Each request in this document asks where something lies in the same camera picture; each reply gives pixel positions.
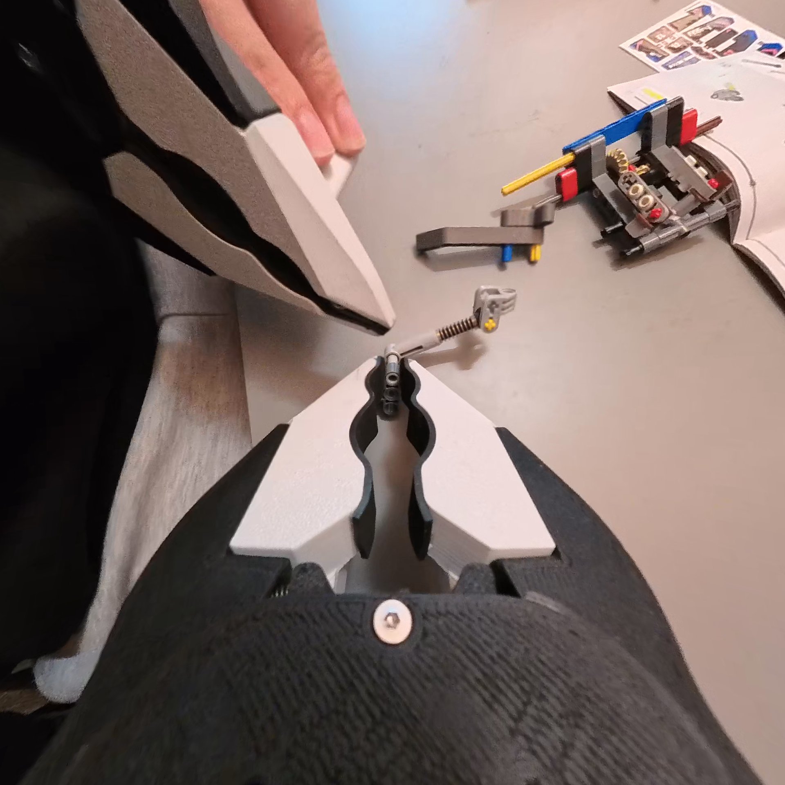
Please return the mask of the person's black jacket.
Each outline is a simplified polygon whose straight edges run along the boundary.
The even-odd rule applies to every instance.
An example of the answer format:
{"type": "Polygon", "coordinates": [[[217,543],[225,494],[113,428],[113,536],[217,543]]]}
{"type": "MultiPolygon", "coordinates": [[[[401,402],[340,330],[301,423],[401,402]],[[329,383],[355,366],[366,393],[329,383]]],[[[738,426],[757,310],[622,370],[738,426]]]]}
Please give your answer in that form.
{"type": "Polygon", "coordinates": [[[72,2],[2,2],[2,680],[79,630],[151,376],[144,264],[72,2]]]}

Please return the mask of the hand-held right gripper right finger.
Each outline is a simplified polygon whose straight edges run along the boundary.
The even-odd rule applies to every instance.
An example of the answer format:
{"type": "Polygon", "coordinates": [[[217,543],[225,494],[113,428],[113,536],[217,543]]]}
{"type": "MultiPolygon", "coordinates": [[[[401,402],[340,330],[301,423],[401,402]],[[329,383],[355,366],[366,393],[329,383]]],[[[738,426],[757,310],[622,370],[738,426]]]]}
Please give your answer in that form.
{"type": "Polygon", "coordinates": [[[408,504],[417,559],[434,561],[454,588],[470,564],[552,556],[554,538],[494,423],[413,359],[401,371],[417,453],[408,504]]]}

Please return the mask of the open lego instruction booklet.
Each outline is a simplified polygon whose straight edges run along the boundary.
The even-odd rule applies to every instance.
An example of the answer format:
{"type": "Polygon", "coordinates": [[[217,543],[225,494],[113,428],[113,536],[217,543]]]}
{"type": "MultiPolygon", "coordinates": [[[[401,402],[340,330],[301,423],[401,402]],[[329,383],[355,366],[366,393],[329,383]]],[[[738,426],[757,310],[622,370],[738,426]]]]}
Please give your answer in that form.
{"type": "Polygon", "coordinates": [[[730,218],[732,245],[784,292],[784,64],[736,54],[609,86],[626,112],[682,97],[699,123],[722,122],[694,145],[730,172],[740,202],[730,218]]]}

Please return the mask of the grey lego shock absorber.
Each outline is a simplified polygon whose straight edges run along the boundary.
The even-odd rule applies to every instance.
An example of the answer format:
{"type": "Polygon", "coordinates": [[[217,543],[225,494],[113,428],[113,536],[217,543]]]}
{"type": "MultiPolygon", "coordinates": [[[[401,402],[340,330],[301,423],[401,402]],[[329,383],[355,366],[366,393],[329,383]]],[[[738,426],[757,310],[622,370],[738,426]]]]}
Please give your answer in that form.
{"type": "Polygon", "coordinates": [[[478,287],[473,297],[473,309],[468,317],[427,331],[414,339],[389,344],[384,353],[385,361],[401,363],[404,359],[415,357],[470,331],[479,330],[484,334],[496,332],[501,319],[515,309],[516,295],[513,288],[478,287]]]}

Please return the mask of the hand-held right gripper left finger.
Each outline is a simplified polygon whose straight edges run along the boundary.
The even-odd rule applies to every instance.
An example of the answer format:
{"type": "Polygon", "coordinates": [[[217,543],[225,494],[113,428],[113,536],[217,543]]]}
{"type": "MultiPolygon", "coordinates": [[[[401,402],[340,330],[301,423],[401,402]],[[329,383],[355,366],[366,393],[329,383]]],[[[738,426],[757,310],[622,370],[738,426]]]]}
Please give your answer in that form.
{"type": "Polygon", "coordinates": [[[368,359],[285,428],[280,445],[230,541],[232,553],[319,565],[345,591],[349,562],[375,538],[372,469],[376,360],[368,359]]]}

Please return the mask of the person's left hand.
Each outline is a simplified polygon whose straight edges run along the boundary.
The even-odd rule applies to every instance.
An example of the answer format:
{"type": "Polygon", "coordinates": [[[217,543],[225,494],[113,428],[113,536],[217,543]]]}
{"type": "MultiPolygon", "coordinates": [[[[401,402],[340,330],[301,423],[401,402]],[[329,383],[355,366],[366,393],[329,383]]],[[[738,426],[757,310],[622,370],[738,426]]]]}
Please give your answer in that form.
{"type": "Polygon", "coordinates": [[[294,123],[319,166],[366,137],[313,1],[201,1],[208,22],[294,123]]]}

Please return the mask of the person's grey trousers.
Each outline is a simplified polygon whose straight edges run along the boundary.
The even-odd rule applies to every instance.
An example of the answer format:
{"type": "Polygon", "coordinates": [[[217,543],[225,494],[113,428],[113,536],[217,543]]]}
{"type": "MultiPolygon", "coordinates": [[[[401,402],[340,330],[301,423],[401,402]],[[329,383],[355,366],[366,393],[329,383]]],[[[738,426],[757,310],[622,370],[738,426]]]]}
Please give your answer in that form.
{"type": "Polygon", "coordinates": [[[38,659],[55,704],[83,693],[124,601],[191,507],[251,447],[233,285],[143,246],[158,323],[152,376],[103,536],[96,595],[74,644],[38,659]]]}

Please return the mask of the dark grey lego pin connector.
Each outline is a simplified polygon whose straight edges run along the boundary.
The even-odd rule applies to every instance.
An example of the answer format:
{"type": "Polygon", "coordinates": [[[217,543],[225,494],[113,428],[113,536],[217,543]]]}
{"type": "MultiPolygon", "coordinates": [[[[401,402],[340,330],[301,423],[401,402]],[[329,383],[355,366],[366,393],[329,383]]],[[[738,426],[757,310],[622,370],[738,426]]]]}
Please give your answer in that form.
{"type": "Polygon", "coordinates": [[[401,352],[398,347],[391,343],[384,351],[385,374],[384,387],[381,395],[381,413],[386,420],[392,420],[398,416],[401,389],[401,352]]]}

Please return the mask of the lego car chassis assembly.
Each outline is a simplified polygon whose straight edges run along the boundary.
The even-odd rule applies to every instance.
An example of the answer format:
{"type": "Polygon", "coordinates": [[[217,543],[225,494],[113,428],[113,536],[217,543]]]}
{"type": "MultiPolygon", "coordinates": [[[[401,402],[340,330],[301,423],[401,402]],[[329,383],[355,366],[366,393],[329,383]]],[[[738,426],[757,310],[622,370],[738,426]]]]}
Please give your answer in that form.
{"type": "Polygon", "coordinates": [[[623,255],[651,253],[728,218],[731,173],[692,154],[716,130],[720,115],[701,121],[681,96],[660,99],[563,147],[561,156],[505,184],[502,195],[554,176],[552,203],[591,193],[606,218],[604,238],[623,233],[623,255]]]}

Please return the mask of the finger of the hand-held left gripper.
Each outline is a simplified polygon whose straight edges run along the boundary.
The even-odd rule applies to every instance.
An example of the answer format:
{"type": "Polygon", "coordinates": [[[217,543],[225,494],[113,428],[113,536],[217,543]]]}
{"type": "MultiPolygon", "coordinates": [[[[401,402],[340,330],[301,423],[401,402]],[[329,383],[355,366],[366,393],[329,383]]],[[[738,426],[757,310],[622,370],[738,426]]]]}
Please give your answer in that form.
{"type": "MultiPolygon", "coordinates": [[[[338,200],[355,162],[336,154],[319,167],[281,112],[232,123],[233,109],[169,2],[81,1],[74,15],[114,115],[104,169],[105,159],[131,153],[201,224],[249,250],[281,283],[387,333],[393,306],[338,200]]],[[[160,247],[162,236],[125,209],[160,247]]]]}
{"type": "Polygon", "coordinates": [[[325,301],[316,294],[301,294],[281,283],[249,250],[222,240],[201,224],[170,191],[162,178],[128,152],[104,161],[113,196],[144,224],[169,240],[176,250],[170,256],[193,258],[233,283],[285,302],[313,315],[336,319],[368,334],[378,325],[365,316],[325,301]]]}

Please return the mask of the lego sticker sheet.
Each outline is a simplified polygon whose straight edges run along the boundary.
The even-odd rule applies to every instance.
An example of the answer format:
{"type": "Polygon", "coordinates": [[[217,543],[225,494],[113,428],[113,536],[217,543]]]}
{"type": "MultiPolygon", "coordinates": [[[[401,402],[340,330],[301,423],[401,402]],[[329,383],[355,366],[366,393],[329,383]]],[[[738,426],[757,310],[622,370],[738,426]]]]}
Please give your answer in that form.
{"type": "Polygon", "coordinates": [[[784,61],[784,37],[719,2],[691,2],[619,45],[657,72],[671,72],[732,56],[784,61]]]}

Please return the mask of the dark grey lego beam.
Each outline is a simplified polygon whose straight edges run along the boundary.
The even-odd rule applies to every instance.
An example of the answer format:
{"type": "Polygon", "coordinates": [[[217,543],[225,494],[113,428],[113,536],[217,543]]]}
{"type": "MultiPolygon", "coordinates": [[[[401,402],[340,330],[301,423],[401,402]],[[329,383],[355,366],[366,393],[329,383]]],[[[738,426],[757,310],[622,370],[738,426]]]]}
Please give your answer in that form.
{"type": "Polygon", "coordinates": [[[417,234],[415,249],[428,253],[447,248],[498,248],[501,262],[509,263],[517,249],[524,249],[531,264],[540,261],[545,229],[555,219],[556,203],[507,208],[500,212],[497,226],[444,227],[417,234]]]}

